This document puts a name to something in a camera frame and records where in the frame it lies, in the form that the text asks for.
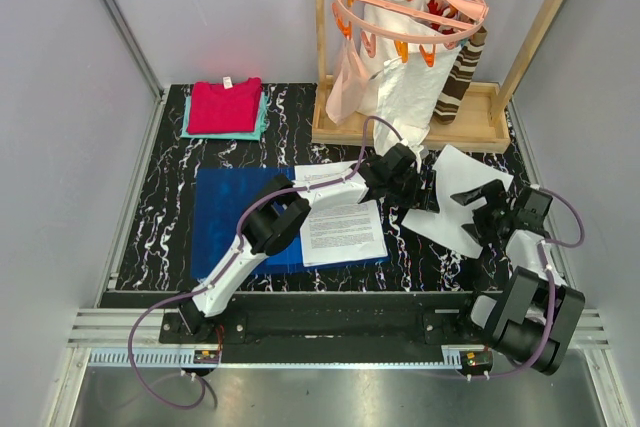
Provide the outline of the printed text document sheets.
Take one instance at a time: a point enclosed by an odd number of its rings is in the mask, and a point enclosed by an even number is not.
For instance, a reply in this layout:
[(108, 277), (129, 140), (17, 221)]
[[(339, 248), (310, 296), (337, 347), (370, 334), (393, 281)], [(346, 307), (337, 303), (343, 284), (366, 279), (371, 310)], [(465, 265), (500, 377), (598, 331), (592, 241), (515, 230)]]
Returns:
[(294, 168), (294, 185), (311, 211), (300, 229), (306, 267), (343, 265), (388, 256), (378, 204), (366, 200), (364, 178), (353, 161)]

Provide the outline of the blue file folder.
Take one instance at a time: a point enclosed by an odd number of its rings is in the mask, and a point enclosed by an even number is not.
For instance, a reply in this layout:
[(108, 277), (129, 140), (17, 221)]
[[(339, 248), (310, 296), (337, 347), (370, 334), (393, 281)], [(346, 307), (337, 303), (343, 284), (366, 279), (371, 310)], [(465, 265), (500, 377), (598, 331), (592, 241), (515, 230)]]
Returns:
[[(288, 167), (246, 167), (232, 169), (200, 170), (196, 176), (196, 197), (191, 248), (190, 274), (195, 280), (205, 279), (216, 267), (233, 242), (236, 225), (247, 207), (260, 190), (273, 177), (283, 174), (294, 180), (302, 177), (317, 177), (321, 173), (339, 173), (350, 166), (350, 161), (320, 165), (297, 165)], [(333, 262), (314, 255), (315, 262), (305, 257), (300, 238), (279, 254), (268, 258), (256, 267), (255, 274), (293, 274), (329, 268), (342, 268), (357, 263), (373, 265), (390, 259), (382, 233), (381, 214), (376, 201), (360, 206), (368, 208), (373, 215), (372, 233), (375, 241), (369, 250), (365, 247), (340, 247)]]

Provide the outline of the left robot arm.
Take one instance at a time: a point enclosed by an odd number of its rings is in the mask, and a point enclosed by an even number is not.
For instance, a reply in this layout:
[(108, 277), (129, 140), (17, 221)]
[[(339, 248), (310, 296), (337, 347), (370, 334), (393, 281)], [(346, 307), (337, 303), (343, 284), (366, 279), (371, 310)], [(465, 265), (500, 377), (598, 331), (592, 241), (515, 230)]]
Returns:
[(419, 157), (397, 143), (383, 155), (360, 156), (307, 180), (284, 173), (270, 178), (239, 215), (228, 249), (181, 300), (181, 331), (196, 343), (215, 333), (216, 319), (243, 281), (267, 259), (285, 251), (313, 214), (342, 211), (385, 198), (401, 208), (438, 213), (435, 179), (422, 181)]

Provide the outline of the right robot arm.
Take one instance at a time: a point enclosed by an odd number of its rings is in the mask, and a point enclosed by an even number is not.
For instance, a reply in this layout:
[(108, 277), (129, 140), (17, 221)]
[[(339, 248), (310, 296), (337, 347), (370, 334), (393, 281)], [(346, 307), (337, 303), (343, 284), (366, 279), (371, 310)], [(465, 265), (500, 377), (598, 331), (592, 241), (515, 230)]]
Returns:
[[(452, 194), (461, 206), (483, 199), (472, 210), (464, 231), (483, 247), (499, 244), (513, 272), (495, 298), (475, 294), (454, 318), (454, 331), (466, 343), (481, 341), (504, 355), (513, 373), (532, 368), (554, 374), (569, 348), (585, 307), (585, 296), (568, 286), (552, 261), (551, 245), (574, 249), (585, 239), (577, 210), (561, 195), (530, 185), (510, 199), (499, 180)], [(544, 223), (554, 201), (573, 214), (578, 239), (571, 243), (552, 238)]]

